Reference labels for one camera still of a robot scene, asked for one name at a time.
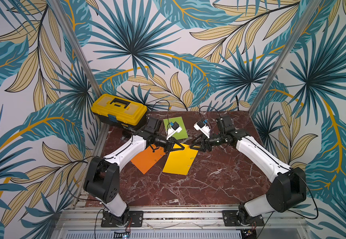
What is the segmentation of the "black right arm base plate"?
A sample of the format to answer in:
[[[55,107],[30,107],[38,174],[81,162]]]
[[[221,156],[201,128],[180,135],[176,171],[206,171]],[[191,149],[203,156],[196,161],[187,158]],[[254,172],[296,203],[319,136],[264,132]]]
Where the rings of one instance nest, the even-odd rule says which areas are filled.
[[[262,215],[251,217],[239,210],[222,211],[222,219],[225,227],[256,227],[264,225]]]

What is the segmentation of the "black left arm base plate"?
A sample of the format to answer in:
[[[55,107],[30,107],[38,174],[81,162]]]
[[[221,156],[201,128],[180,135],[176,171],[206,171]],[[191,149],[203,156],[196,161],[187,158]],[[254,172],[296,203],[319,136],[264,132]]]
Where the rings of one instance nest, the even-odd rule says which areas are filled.
[[[125,211],[121,217],[116,217],[110,212],[104,211],[101,227],[114,228],[130,226],[131,228],[140,228],[143,224],[143,219],[143,211]]]

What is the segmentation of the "green paper sheet stack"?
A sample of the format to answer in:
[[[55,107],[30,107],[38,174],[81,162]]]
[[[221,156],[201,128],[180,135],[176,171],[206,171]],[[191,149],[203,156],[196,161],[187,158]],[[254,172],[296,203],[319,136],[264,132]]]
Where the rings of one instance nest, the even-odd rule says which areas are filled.
[[[182,117],[164,119],[167,138],[174,137],[177,140],[187,139],[188,133]]]

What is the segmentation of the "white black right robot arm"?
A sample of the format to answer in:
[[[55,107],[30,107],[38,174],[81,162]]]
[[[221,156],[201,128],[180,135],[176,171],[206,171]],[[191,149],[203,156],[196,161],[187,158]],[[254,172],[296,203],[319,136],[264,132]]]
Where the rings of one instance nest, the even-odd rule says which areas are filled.
[[[202,133],[190,145],[197,151],[211,151],[215,146],[227,144],[248,157],[271,183],[268,191],[255,199],[242,203],[238,209],[240,222],[270,212],[285,212],[306,200],[306,176],[301,168],[292,168],[261,146],[245,129],[236,128],[229,116],[216,119],[218,133],[211,133],[206,121],[194,124]]]

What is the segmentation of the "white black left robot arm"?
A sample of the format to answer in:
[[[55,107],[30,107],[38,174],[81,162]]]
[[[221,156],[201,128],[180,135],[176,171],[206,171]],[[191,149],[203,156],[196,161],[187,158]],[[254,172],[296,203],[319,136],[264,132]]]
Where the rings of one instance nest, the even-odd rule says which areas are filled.
[[[154,145],[164,152],[184,150],[173,135],[182,131],[177,122],[170,123],[167,135],[159,133],[162,121],[148,118],[141,129],[114,152],[104,157],[94,157],[89,163],[83,189],[98,199],[115,217],[122,217],[128,206],[119,195],[120,172],[140,152]]]

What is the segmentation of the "yellow paper sheet stack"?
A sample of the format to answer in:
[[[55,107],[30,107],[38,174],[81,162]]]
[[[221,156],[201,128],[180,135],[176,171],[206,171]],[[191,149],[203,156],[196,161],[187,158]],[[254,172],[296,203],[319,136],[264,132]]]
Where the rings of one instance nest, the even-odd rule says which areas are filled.
[[[190,149],[189,145],[185,146],[185,150],[171,151],[163,168],[163,173],[187,175],[197,154],[197,150]]]

